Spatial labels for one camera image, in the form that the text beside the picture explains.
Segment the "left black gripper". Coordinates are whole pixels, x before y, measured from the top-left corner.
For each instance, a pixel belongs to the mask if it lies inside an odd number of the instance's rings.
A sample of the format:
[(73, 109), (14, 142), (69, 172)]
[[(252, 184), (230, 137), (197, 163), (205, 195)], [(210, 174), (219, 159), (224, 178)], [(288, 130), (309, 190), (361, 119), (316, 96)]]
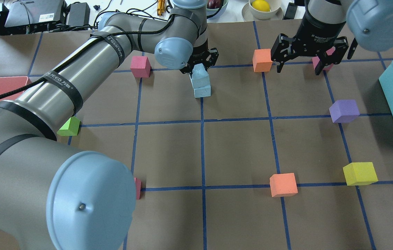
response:
[(192, 75), (193, 69), (195, 69), (195, 66), (198, 64), (202, 64), (203, 68), (208, 71), (210, 67), (217, 63), (218, 57), (219, 52), (217, 48), (209, 49), (208, 39), (206, 38), (206, 41), (202, 45), (193, 47), (193, 51), (189, 60), (179, 71), (182, 74), (188, 73)]

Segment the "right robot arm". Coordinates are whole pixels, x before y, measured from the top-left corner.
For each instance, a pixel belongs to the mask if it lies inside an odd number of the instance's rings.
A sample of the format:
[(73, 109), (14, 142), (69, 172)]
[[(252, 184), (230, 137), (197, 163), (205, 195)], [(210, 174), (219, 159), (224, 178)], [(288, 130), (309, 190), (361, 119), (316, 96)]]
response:
[(318, 57), (315, 74), (351, 59), (356, 47), (373, 52), (393, 48), (393, 0), (306, 0), (294, 37), (279, 34), (271, 49), (276, 71), (297, 57)]

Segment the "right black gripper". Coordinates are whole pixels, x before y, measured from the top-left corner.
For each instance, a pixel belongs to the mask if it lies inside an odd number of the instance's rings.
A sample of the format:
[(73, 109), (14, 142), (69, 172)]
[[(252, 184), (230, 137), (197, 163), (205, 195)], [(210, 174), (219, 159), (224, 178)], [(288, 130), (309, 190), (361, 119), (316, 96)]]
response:
[(341, 63), (349, 45), (345, 36), (339, 37), (345, 22), (328, 24), (305, 14), (295, 36), (279, 34), (271, 48), (271, 60), (280, 73), (284, 63), (297, 57), (315, 57), (315, 75)]

